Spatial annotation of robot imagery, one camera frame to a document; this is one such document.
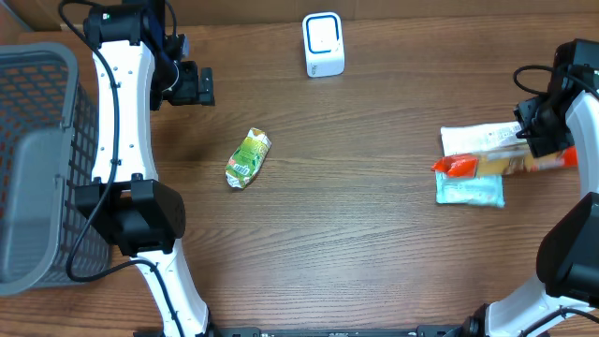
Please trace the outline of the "green tea packet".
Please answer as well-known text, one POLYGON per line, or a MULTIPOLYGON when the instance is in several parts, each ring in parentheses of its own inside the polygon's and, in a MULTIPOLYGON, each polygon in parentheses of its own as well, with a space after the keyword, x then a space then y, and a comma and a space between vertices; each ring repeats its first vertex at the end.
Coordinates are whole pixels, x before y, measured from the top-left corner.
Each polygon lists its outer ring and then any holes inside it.
POLYGON ((226 181, 232 188, 244 189, 250 184, 270 150, 271 141, 267 134, 257 128, 251 128, 226 164, 226 181))

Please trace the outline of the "teal wet wipes pack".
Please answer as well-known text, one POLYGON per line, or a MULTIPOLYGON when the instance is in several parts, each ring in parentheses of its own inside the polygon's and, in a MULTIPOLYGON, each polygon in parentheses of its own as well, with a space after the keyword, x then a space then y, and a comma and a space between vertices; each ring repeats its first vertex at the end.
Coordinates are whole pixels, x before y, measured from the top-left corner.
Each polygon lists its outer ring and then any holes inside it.
POLYGON ((435 173, 436 202, 439 204, 467 204, 503 208, 504 186, 501 175, 477 178, 449 178, 443 172, 435 173))

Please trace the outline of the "orange spaghetti package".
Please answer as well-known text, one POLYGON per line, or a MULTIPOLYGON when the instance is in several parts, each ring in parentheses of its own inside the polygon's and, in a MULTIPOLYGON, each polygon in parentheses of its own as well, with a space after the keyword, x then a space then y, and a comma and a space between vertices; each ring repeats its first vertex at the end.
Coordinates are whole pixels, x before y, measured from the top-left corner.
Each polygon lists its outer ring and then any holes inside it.
POLYGON ((576 166, 577 151, 574 146, 534 157, 527 145, 512 145, 478 153, 444 156, 432 165, 431 170, 442 172, 449 178, 478 178, 576 166))

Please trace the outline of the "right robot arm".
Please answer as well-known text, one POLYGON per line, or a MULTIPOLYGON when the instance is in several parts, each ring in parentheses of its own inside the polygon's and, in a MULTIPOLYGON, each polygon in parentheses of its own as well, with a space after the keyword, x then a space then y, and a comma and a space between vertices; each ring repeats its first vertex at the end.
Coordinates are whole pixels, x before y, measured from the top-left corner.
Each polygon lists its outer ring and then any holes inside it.
POLYGON ((482 305, 450 336, 545 336, 567 318, 598 320, 598 44, 574 39, 554 54, 544 92, 518 103, 517 136, 535 157, 577 151, 580 200, 544 237, 536 272, 503 300, 482 305))

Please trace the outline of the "white cream tube gold cap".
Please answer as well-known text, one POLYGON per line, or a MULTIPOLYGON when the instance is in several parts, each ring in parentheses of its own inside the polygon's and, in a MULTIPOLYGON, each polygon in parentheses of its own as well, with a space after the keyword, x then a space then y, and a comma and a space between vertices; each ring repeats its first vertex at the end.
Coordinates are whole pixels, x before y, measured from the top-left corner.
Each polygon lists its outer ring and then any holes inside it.
POLYGON ((525 143, 516 134, 521 130, 518 122, 443 126, 440 135, 444 155, 470 154, 525 143))

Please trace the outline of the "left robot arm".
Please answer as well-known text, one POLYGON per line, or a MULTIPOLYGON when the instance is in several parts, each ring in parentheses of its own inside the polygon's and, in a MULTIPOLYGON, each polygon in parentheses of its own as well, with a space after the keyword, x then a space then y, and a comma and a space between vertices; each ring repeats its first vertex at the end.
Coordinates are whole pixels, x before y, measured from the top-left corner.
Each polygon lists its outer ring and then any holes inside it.
POLYGON ((215 103, 213 74, 188 60, 188 40, 168 31, 167 1, 88 2, 76 34, 91 49, 98 86, 99 137, 92 180, 75 191, 85 228, 93 228, 126 261, 90 276, 88 283, 129 266, 146 281, 163 320, 161 336, 216 336, 209 306, 199 296, 183 253, 186 214, 183 197, 160 183, 153 160, 151 114, 162 102, 172 106, 215 103))

